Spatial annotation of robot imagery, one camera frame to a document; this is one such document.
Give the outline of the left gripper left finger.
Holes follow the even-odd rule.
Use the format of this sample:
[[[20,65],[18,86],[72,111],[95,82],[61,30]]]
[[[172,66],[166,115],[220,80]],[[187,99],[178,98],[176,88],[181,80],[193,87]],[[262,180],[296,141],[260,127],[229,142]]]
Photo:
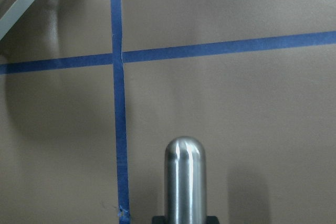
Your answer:
[[[152,224],[165,224],[165,217],[164,216],[153,216]]]

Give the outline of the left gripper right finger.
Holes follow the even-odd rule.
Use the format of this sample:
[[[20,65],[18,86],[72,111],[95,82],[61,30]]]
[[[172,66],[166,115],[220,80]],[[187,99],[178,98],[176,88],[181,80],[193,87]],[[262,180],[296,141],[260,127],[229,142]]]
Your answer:
[[[207,216],[206,223],[207,224],[218,224],[218,218],[216,216]]]

